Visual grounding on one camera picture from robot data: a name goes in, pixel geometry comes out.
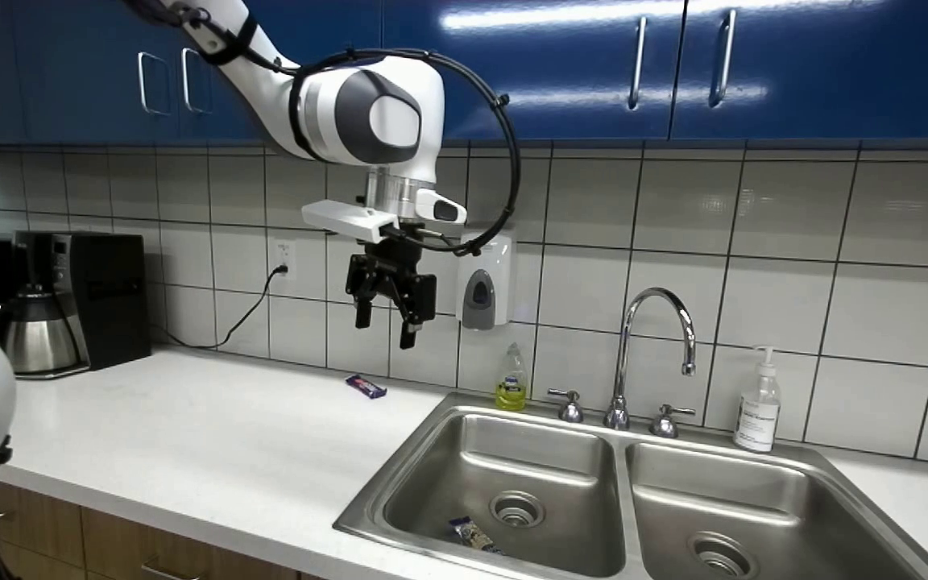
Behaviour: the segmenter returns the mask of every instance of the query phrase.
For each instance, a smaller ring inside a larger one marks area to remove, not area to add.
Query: sink basin
[[[456,537],[466,515],[494,543]],[[923,578],[928,554],[817,452],[751,453],[448,397],[335,529],[495,578]]]
[[[914,578],[810,464],[654,441],[629,445],[625,464],[650,578]]]

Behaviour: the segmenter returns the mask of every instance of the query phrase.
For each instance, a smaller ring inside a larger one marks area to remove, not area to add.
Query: kitchen counter
[[[156,352],[66,380],[23,380],[0,481],[314,578],[485,578],[335,532],[330,521],[438,391]],[[823,452],[928,549],[928,464]]]

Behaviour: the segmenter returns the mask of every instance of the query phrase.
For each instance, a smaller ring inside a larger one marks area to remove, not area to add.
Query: cabinet handle
[[[731,44],[735,44],[735,10],[725,12],[725,52],[720,52],[720,71],[718,71],[718,87],[712,94],[712,107],[718,107],[725,99],[725,91],[729,91]]]
[[[176,578],[176,572],[149,566],[143,559],[138,565],[138,572],[149,578],[149,580],[183,580],[183,578]]]
[[[648,48],[648,18],[640,16],[635,24],[635,58],[631,58],[631,87],[629,87],[629,110],[638,107],[640,99],[640,85],[643,85],[643,48]]]
[[[206,111],[206,110],[199,110],[199,107],[192,102],[192,81],[190,81],[190,58],[192,58],[192,56],[195,56],[192,48],[181,48],[181,102],[183,102],[187,111],[199,117],[199,111]]]
[[[138,52],[138,102],[149,117],[160,117],[164,110],[149,107],[149,87],[143,87],[143,62],[156,62],[164,63],[164,58],[152,56],[152,52]]]

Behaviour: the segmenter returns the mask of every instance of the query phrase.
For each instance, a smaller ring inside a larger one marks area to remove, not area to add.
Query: wall-mounted dispenser
[[[513,256],[515,239],[502,230],[475,256],[456,260],[456,321],[464,329],[506,326]]]

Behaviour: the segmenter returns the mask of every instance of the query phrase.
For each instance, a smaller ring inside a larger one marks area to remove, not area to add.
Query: tile backsplash
[[[506,165],[448,151],[440,193],[475,223],[500,208]],[[679,377],[679,326],[648,304],[629,347],[638,415],[661,401],[731,427],[772,345],[778,437],[928,462],[928,151],[772,149],[530,149],[513,219],[513,326],[456,329],[455,260],[438,318],[400,352],[385,304],[353,329],[341,294],[353,242],[298,223],[317,197],[350,200],[364,174],[261,149],[23,149],[0,151],[0,235],[134,231],[143,239],[155,321],[215,340],[291,263],[225,352],[490,394],[509,340],[533,399],[581,391],[602,408],[618,318],[643,287],[677,291],[696,321],[696,375]]]

